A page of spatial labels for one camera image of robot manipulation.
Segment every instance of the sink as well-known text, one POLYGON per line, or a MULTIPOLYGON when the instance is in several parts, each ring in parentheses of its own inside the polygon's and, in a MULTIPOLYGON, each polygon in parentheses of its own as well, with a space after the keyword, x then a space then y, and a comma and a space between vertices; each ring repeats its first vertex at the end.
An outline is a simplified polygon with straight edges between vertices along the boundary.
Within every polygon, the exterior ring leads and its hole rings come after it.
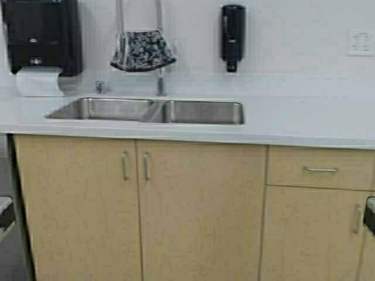
POLYGON ((49 119, 96 119, 148 123, 242 125, 236 102, 152 101, 83 98, 48 115, 49 119))
POLYGON ((137 121, 150 109, 151 104, 150 100, 82 98, 46 118, 137 121))
POLYGON ((243 106, 235 102, 155 102, 141 122, 242 125, 243 106))

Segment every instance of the white countertop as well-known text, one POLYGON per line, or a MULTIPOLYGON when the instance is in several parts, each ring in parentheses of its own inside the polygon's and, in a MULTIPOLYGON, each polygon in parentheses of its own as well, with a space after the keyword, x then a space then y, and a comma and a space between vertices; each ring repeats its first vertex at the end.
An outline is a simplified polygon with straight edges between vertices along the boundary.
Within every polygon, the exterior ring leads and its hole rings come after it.
MULTIPOLYGON (((44 116, 82 97, 0 97, 0 133, 375 149, 375 98, 249 97, 212 99, 244 105, 245 125, 61 121, 44 116)), ((128 96, 121 98, 155 98, 128 96)), ((199 100, 175 98, 174 100, 199 100)))

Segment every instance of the electrical outlet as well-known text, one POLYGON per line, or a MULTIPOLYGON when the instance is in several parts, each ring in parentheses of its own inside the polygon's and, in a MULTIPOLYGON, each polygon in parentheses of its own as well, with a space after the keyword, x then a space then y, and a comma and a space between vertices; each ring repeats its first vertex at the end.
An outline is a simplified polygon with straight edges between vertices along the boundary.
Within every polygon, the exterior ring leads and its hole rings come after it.
POLYGON ((348 56, 375 56, 375 30, 352 29, 349 31, 348 56))

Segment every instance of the drawer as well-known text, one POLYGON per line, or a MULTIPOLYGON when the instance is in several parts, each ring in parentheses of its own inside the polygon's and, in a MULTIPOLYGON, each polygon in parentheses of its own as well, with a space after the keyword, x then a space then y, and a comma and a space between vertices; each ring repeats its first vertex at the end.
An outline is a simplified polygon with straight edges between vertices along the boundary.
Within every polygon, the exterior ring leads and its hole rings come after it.
POLYGON ((370 150, 270 147, 267 182, 276 186, 372 190, 370 150))

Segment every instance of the dispenser button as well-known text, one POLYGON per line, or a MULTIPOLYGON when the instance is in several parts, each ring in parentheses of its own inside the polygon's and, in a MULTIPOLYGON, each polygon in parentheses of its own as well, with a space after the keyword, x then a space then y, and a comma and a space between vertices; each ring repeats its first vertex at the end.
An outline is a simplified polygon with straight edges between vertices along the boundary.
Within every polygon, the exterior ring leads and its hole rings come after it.
POLYGON ((42 60, 41 57, 32 57, 32 58, 30 59, 30 64, 31 64, 32 66, 39 66, 39 65, 41 65, 42 63, 43 63, 43 60, 42 60))

